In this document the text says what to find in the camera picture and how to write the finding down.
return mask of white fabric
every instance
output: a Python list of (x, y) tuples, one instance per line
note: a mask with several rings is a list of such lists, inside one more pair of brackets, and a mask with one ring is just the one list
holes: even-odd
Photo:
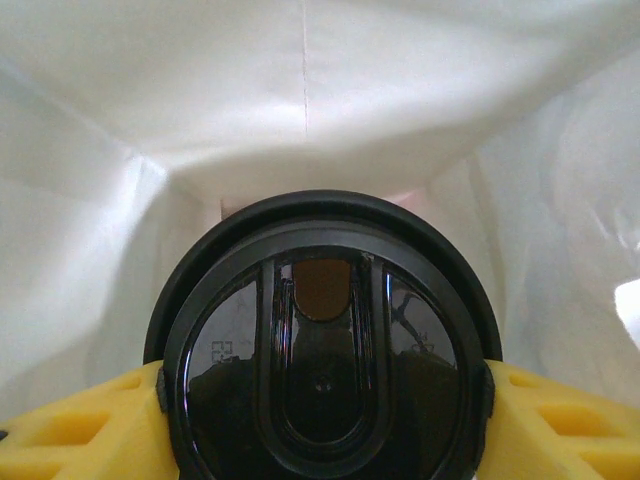
[(315, 187), (439, 228), (507, 361), (640, 406), (636, 0), (0, 12), (0, 420), (137, 366), (193, 242)]

